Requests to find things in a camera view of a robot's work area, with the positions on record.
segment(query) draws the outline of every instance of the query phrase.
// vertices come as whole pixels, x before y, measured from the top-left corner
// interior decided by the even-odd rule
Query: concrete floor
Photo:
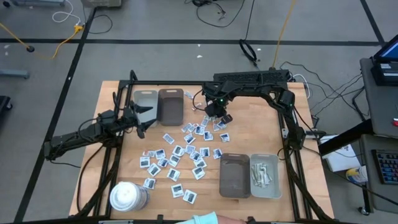
[[[70,0],[74,13],[83,19],[79,0]],[[385,40],[398,33],[394,0],[366,0]],[[107,34],[90,34],[89,39],[223,39],[236,40],[246,33],[251,0],[245,2],[240,15],[227,28],[215,28],[196,19],[195,7],[183,1],[152,0],[124,1],[121,9],[101,10],[107,14],[113,28]],[[220,1],[231,18],[239,8],[240,0]],[[201,16],[217,21],[211,6],[201,9]],[[0,21],[20,38],[62,39],[71,35],[76,19],[61,24],[51,20],[58,6],[0,7]],[[289,10],[289,1],[256,1],[253,10],[249,40],[277,40],[280,28]],[[91,30],[107,29],[105,18],[94,21]],[[0,30],[0,39],[10,38]],[[359,0],[300,0],[297,1],[286,27],[284,40],[317,41],[371,41],[377,42]],[[32,44],[36,51],[51,55],[56,44]],[[57,104],[65,77],[75,55],[77,44],[66,44],[55,60],[35,57],[19,44],[0,44],[0,67],[30,71],[28,80],[0,78],[0,95],[12,98],[14,109],[2,119],[0,129],[0,223],[14,220],[19,203],[29,180],[47,128]],[[259,67],[268,69],[272,63],[275,45],[253,45],[261,59]],[[282,45],[277,66],[284,61],[304,64],[317,72],[333,88],[348,82],[359,74],[359,60],[370,57],[379,47]],[[311,73],[300,67],[285,65],[294,74],[300,73],[308,82],[331,90]],[[55,134],[75,131],[85,119],[93,116],[100,85],[103,80],[127,79],[130,69],[140,80],[211,80],[214,73],[252,71],[255,68],[244,57],[238,45],[231,44],[85,44],[63,107]],[[358,81],[347,91],[362,87]],[[318,87],[311,86],[310,106],[324,96]],[[312,111],[317,113],[328,101]],[[365,95],[358,98],[367,111]],[[360,122],[358,115],[341,100],[320,114],[318,129],[340,133]],[[60,161],[80,164],[83,150],[65,154]],[[398,215],[376,211],[362,216],[356,208],[363,205],[362,192],[357,187],[325,173],[335,217],[346,222],[396,223]],[[25,221],[63,218],[68,215],[76,186],[78,169],[45,162],[30,201]]]

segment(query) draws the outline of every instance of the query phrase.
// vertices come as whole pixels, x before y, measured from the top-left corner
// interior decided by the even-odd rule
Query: person's arm
[[[215,212],[211,212],[202,216],[194,215],[191,220],[180,222],[178,224],[246,224],[246,222],[224,217],[222,215],[216,215]]]

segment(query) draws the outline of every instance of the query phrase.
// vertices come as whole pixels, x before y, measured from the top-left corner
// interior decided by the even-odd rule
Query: keyboard
[[[217,73],[213,75],[215,82],[224,82],[226,80],[249,83],[277,83],[287,82],[289,79],[288,70],[272,70],[257,72],[233,72],[233,73]]]
[[[398,150],[372,150],[382,184],[398,184]]]

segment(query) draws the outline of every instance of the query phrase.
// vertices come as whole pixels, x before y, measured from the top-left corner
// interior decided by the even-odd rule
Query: wooden table
[[[114,103],[112,92],[116,92],[118,82],[105,81],[99,93],[98,103],[95,114],[106,110],[112,110]],[[162,88],[181,88],[190,93],[196,93],[200,86],[182,85],[134,85],[134,90],[159,90]],[[289,83],[289,89],[295,93],[295,106],[307,124],[312,125],[310,112],[308,109],[307,98],[302,83]],[[204,102],[204,98],[198,95],[195,102]],[[240,97],[235,98],[227,107],[228,113],[234,118],[233,122],[225,130],[214,132],[214,141],[204,141],[201,136],[197,136],[193,143],[197,147],[210,147],[210,149],[221,148],[223,153],[231,152],[238,154],[277,154],[282,148],[282,141],[279,131],[279,123],[276,110],[272,109],[265,100],[261,98]],[[204,116],[203,111],[192,111],[192,101],[184,96],[184,124],[200,123]],[[118,181],[130,181],[142,185],[144,180],[151,177],[146,169],[139,168],[139,158],[144,150],[156,150],[164,148],[166,156],[170,157],[175,145],[185,146],[183,140],[185,133],[181,132],[182,126],[162,126],[150,128],[146,132],[145,139],[139,139],[136,132],[124,135],[124,142],[121,154],[121,161],[118,171]],[[219,134],[228,132],[230,142],[223,143]],[[169,133],[175,142],[173,145],[166,143],[162,136]],[[315,141],[306,140],[306,147],[318,150]],[[88,146],[85,151],[82,165],[100,147],[99,144]],[[98,186],[101,173],[105,149],[94,157],[87,165],[81,183],[80,205],[83,206],[93,195]],[[330,203],[328,188],[321,160],[315,153],[301,150],[305,180],[307,181],[308,191],[312,194],[319,206],[325,213],[333,217],[333,210]],[[166,178],[169,166],[157,174],[154,190],[150,192],[150,202],[145,209],[137,212],[118,212],[112,210],[112,219],[150,219],[155,220],[158,214],[163,214],[165,220],[187,220],[192,215],[204,215],[215,211],[219,215],[231,218],[246,220],[248,216],[253,216],[257,221],[294,221],[292,202],[285,168],[285,162],[279,161],[279,185],[282,191],[280,199],[249,197],[245,199],[224,198],[219,193],[219,168],[220,161],[207,157],[205,168],[206,175],[200,180],[195,180],[191,170],[194,168],[192,160],[188,155],[184,155],[177,166],[181,175],[176,182]],[[198,194],[195,204],[191,205],[184,202],[182,198],[173,198],[170,186],[181,183],[184,190],[189,189]],[[305,217],[302,197],[297,189],[300,216]],[[108,199],[108,189],[104,191],[101,203],[101,213],[104,214],[106,200]],[[75,214],[76,193],[73,198],[70,214]]]

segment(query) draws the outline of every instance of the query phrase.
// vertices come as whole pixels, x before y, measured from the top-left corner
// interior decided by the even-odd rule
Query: person's hand
[[[218,224],[246,224],[243,220],[235,220],[232,218],[217,215]]]

